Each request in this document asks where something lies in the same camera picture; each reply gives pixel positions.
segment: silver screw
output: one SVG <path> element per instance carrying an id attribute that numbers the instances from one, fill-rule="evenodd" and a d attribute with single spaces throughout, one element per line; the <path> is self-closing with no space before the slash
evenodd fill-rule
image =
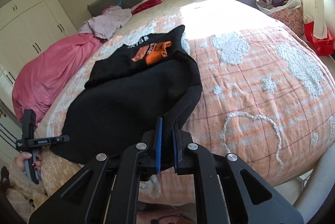
<path id="1" fill-rule="evenodd" d="M 190 143 L 187 145 L 188 149 L 190 150 L 197 150 L 198 149 L 198 145 L 195 143 Z"/>
<path id="2" fill-rule="evenodd" d="M 230 154 L 227 155 L 227 159 L 234 162 L 234 161 L 237 160 L 237 155 L 234 154 L 234 153 L 230 153 Z"/>
<path id="3" fill-rule="evenodd" d="M 99 161 L 99 162 L 102 162 L 104 161 L 105 159 L 107 159 L 107 155 L 105 153 L 100 153 L 96 156 L 96 159 Z"/>
<path id="4" fill-rule="evenodd" d="M 145 143 L 138 143 L 136 145 L 136 148 L 139 149 L 139 150 L 146 149 L 146 144 Z"/>

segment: bed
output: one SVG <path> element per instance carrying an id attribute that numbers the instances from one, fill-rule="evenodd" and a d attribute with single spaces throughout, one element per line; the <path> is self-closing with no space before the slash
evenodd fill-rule
<path id="1" fill-rule="evenodd" d="M 106 0 L 100 0 L 89 9 L 95 14 L 105 7 Z M 67 83 L 35 136 L 61 134 L 67 108 L 84 89 L 95 61 L 181 24 L 186 27 L 183 48 L 197 62 L 203 85 L 183 129 L 212 153 L 236 153 L 271 185 L 312 169 L 335 140 L 335 81 L 289 28 L 236 0 L 164 0 L 134 15 Z M 79 169 L 43 150 L 48 195 Z M 166 170 L 140 183 L 139 200 L 174 206 L 194 202 L 193 178 Z"/>

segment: mattress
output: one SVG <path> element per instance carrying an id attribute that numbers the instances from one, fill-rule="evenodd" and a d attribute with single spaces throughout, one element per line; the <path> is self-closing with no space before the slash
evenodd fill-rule
<path id="1" fill-rule="evenodd" d="M 67 108 L 96 60 L 180 24 L 203 85 L 183 127 L 194 142 L 219 155 L 236 153 L 273 186 L 310 170 L 335 140 L 335 81 L 289 28 L 235 0 L 165 0 L 134 15 L 68 82 L 36 137 L 61 134 Z M 52 194 L 79 166 L 49 150 L 43 154 L 42 179 Z M 193 178 L 166 170 L 140 183 L 139 200 L 194 202 Z"/>

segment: person's hand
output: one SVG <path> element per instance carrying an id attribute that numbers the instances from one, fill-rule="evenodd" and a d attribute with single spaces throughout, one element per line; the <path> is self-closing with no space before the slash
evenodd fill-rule
<path id="1" fill-rule="evenodd" d="M 24 161 L 28 160 L 32 157 L 31 153 L 29 152 L 21 152 L 16 158 L 15 158 L 15 163 L 16 165 L 20 168 L 21 171 L 24 171 Z M 41 170 L 41 160 L 42 157 L 41 155 L 36 156 L 36 161 L 33 162 L 32 166 L 36 171 Z"/>

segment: red cloth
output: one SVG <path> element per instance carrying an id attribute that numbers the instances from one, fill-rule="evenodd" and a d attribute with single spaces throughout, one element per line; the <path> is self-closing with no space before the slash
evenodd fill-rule
<path id="1" fill-rule="evenodd" d="M 17 119 L 21 120 L 24 109 L 32 109 L 39 123 L 70 78 L 101 45 L 92 34 L 77 34 L 59 40 L 24 65 L 12 92 Z"/>
<path id="2" fill-rule="evenodd" d="M 143 4 L 140 4 L 133 12 L 132 14 L 135 15 L 136 13 L 139 13 L 143 10 L 146 10 L 150 7 L 156 6 L 161 4 L 163 1 L 162 0 L 148 0 Z"/>

